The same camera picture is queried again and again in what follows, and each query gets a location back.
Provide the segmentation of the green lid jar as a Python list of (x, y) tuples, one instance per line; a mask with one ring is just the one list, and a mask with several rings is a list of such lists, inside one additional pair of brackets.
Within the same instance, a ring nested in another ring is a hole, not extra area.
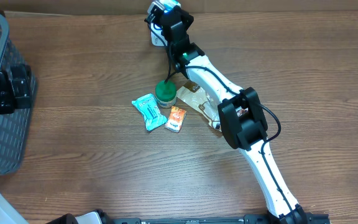
[(155, 87), (155, 96), (160, 107), (171, 108), (177, 102), (177, 88), (170, 80), (162, 80)]

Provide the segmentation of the beige dried food pouch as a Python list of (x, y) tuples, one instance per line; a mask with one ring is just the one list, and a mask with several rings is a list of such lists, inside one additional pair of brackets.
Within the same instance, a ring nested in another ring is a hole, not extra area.
[(212, 128), (221, 131), (217, 104), (199, 84), (187, 81), (177, 90), (177, 98), (201, 113)]

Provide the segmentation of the teal snack wrapper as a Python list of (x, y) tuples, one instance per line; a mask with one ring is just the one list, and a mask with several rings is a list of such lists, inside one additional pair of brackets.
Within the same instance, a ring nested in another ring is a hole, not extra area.
[(132, 101), (132, 105), (143, 116), (147, 131), (152, 131), (167, 122), (167, 117), (160, 112), (157, 100), (151, 93)]

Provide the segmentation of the orange tissue pack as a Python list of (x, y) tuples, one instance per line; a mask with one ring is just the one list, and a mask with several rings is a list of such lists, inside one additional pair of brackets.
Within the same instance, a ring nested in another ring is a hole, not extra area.
[(175, 133), (179, 133), (185, 118), (186, 110), (181, 109), (177, 106), (172, 106), (168, 120), (165, 123), (165, 128)]

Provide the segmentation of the teal tissue pack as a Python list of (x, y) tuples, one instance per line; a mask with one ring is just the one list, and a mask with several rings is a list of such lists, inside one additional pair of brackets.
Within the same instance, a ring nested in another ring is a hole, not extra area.
[(169, 12), (173, 10), (175, 6), (181, 7), (181, 4), (176, 0), (161, 0), (160, 1), (164, 6), (164, 12)]

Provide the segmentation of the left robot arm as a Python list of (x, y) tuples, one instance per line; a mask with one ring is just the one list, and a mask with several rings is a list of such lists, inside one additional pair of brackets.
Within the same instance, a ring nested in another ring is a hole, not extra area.
[[(110, 223), (110, 219), (101, 210), (94, 210), (80, 216), (67, 213), (48, 224), (103, 224)], [(28, 223), (22, 215), (0, 193), (0, 223)]]

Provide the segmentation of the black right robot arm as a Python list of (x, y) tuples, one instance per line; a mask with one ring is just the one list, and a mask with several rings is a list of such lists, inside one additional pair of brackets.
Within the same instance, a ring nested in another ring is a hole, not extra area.
[(253, 88), (229, 81), (190, 42), (187, 30), (193, 21), (177, 1), (152, 1), (145, 18), (151, 33), (166, 47), (175, 73), (199, 84), (217, 104), (223, 137), (249, 163), (264, 195), (269, 223), (308, 223), (310, 218), (288, 189), (270, 149), (265, 114), (271, 111)]

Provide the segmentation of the white barcode scanner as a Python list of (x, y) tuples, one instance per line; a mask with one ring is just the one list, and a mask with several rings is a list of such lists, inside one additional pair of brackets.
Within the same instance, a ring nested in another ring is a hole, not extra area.
[(167, 47), (168, 42), (163, 36), (162, 27), (154, 22), (151, 22), (149, 28), (152, 44), (156, 47)]

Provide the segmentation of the grey plastic mesh basket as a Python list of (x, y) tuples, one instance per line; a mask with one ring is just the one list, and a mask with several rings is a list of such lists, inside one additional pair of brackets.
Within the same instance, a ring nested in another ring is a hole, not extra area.
[[(11, 79), (9, 67), (21, 63), (30, 66), (11, 42), (9, 24), (0, 14), (0, 70), (5, 70)], [(27, 109), (17, 109), (12, 114), (0, 114), (0, 175), (17, 171), (24, 157), (37, 94), (37, 79), (33, 73), (32, 78), (30, 89), (33, 93), (33, 106)]]

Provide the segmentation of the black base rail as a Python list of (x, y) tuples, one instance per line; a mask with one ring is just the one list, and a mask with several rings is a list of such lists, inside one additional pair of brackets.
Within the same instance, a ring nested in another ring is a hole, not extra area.
[(278, 223), (270, 220), (268, 215), (244, 215), (243, 217), (217, 218), (168, 218), (168, 219), (140, 219), (140, 218), (112, 218), (113, 224), (264, 224)]

